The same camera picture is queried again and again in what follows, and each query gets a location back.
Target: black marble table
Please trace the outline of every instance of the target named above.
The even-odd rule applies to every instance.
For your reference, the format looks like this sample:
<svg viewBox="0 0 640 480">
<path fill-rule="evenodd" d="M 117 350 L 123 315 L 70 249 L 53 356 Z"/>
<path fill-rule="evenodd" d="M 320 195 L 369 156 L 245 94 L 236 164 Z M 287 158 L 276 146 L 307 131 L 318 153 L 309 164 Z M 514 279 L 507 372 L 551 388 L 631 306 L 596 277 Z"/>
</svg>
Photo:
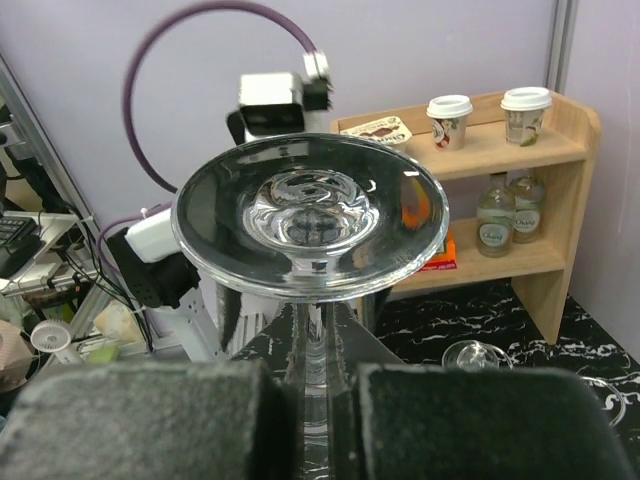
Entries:
<svg viewBox="0 0 640 480">
<path fill-rule="evenodd" d="M 390 302 L 376 334 L 412 364 L 440 365 L 449 345 L 475 339 L 502 348 L 515 366 L 562 368 L 607 380 L 625 397 L 627 411 L 615 428 L 640 474 L 640 365 L 572 298 L 567 300 L 554 346 L 542 339 L 506 281 Z M 620 408 L 616 397 L 597 390 L 605 408 L 616 415 Z"/>
</svg>

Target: coffee cup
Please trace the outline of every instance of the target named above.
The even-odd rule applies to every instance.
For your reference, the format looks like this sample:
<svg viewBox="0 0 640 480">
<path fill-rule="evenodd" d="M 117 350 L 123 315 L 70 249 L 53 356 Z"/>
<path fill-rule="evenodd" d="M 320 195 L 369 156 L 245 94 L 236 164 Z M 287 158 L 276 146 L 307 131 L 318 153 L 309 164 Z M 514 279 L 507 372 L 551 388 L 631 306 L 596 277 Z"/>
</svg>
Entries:
<svg viewBox="0 0 640 480">
<path fill-rule="evenodd" d="M 467 115 L 471 112 L 471 100 L 465 95 L 444 95 L 429 102 L 427 115 L 438 150 L 460 150 L 464 146 Z"/>
<path fill-rule="evenodd" d="M 505 111 L 507 143 L 521 147 L 535 145 L 544 111 L 551 103 L 551 93 L 546 88 L 522 87 L 507 91 L 500 104 Z"/>
</svg>

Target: black keyboard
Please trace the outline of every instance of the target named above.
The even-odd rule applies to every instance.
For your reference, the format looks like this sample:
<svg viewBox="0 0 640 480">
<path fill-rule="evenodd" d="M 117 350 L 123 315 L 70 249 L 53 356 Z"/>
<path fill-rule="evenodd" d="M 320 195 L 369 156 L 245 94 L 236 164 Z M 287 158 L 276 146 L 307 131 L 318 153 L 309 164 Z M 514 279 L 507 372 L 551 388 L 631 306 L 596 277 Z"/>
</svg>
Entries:
<svg viewBox="0 0 640 480">
<path fill-rule="evenodd" d="M 36 229 L 33 218 L 10 217 L 0 218 L 0 248 L 10 244 L 14 240 L 23 238 Z"/>
</svg>

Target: white fan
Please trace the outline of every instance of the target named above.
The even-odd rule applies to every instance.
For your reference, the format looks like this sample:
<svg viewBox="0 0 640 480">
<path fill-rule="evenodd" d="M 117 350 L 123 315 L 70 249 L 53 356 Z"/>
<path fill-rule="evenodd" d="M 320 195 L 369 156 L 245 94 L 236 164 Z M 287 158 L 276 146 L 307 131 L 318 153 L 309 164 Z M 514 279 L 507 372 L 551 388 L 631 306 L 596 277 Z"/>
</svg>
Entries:
<svg viewBox="0 0 640 480">
<path fill-rule="evenodd" d="M 31 345 L 44 353 L 53 353 L 60 363 L 84 363 L 82 357 L 71 346 L 69 325 L 60 320 L 40 322 L 31 333 Z"/>
</svg>

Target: white cup lid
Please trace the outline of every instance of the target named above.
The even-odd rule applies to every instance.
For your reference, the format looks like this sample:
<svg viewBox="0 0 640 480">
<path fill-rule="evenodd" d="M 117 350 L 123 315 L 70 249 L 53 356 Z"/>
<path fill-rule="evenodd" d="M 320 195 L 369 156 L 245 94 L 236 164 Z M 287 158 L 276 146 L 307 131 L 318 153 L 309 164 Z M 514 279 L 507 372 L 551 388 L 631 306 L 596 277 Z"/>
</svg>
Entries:
<svg viewBox="0 0 640 480">
<path fill-rule="evenodd" d="M 431 118 L 456 118 L 473 112 L 471 100 L 466 95 L 444 95 L 429 102 L 427 115 Z"/>
<path fill-rule="evenodd" d="M 524 112 L 551 106 L 551 93 L 543 87 L 521 87 L 505 92 L 500 106 L 505 110 Z"/>
</svg>

